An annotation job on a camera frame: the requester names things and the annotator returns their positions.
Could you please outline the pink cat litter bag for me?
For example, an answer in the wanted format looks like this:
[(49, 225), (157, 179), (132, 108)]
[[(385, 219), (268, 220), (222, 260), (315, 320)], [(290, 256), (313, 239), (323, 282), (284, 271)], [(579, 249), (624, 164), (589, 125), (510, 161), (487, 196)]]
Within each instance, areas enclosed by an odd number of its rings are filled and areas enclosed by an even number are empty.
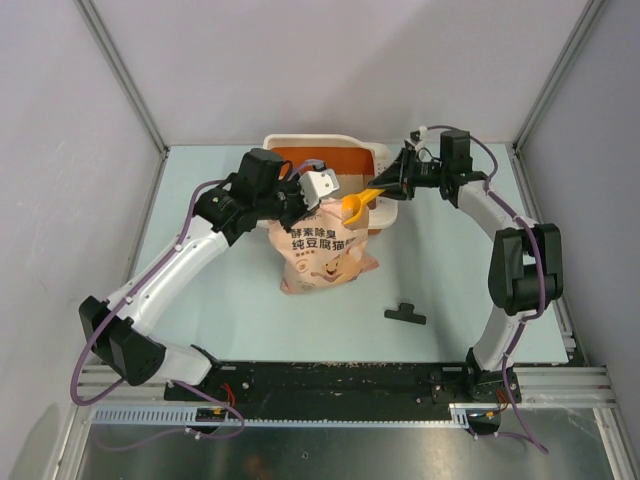
[(329, 199), (290, 230), (277, 221), (268, 223), (269, 241), (284, 259), (284, 293), (297, 295), (337, 287), (379, 267), (367, 251), (368, 228), (344, 226), (343, 214), (342, 202)]

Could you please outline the white orange litter box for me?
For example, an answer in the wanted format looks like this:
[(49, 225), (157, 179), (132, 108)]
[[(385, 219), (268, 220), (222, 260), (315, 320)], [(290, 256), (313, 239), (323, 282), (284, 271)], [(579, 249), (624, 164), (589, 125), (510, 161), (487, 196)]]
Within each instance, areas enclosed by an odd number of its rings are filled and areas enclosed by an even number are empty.
[(363, 191), (394, 160), (391, 149), (384, 144), (341, 134), (271, 134), (262, 147), (290, 161), (299, 176), (313, 169), (308, 160), (322, 161), (326, 168), (333, 169), (340, 185), (333, 199)]

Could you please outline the yellow plastic scoop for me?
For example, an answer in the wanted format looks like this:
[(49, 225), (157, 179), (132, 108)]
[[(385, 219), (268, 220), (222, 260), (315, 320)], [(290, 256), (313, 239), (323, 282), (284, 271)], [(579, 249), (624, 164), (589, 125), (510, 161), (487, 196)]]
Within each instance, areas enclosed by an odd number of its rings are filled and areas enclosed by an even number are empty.
[(345, 227), (355, 228), (365, 217), (368, 204), (384, 193), (384, 189), (367, 188), (357, 194), (350, 194), (342, 199), (341, 209), (343, 214), (342, 224)]

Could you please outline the black bag clip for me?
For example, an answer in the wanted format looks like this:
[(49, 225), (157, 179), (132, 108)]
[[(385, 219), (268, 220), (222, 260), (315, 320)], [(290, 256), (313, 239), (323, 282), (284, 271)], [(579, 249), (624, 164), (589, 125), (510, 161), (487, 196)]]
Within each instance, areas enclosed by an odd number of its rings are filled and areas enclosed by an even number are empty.
[(415, 311), (415, 305), (412, 303), (401, 302), (396, 309), (386, 309), (384, 317), (395, 321), (411, 323), (415, 325), (425, 325), (426, 316)]

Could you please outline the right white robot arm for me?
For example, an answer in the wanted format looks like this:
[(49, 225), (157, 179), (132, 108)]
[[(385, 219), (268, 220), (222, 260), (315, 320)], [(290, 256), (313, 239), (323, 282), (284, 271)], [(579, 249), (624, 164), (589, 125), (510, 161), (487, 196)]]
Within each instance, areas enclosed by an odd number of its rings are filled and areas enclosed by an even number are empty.
[(401, 201), (413, 199), (419, 188), (436, 189), (491, 240), (488, 291), (493, 308), (480, 339), (468, 351), (461, 376), (463, 393), (484, 401), (496, 391), (497, 379), (508, 380), (525, 329), (563, 294), (561, 232), (553, 223), (537, 223), (519, 214), (493, 188), (495, 175), (474, 169), (471, 147), (480, 140), (452, 126), (436, 129), (438, 156), (430, 154), (428, 130), (421, 127), (368, 186)]

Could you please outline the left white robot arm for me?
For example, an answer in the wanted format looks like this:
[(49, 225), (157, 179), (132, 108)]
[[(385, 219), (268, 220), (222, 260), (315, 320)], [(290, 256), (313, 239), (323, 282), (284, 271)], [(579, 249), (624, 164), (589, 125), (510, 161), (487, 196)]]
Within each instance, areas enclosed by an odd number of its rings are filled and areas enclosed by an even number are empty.
[(311, 216), (339, 187), (321, 160), (299, 167), (274, 151), (253, 148), (237, 171), (199, 185), (175, 239), (107, 299), (87, 297), (79, 317), (89, 350), (131, 386), (157, 377), (184, 382), (197, 398), (221, 387), (214, 360), (201, 347), (155, 340), (152, 332), (177, 294), (214, 259), (263, 221), (284, 230)]

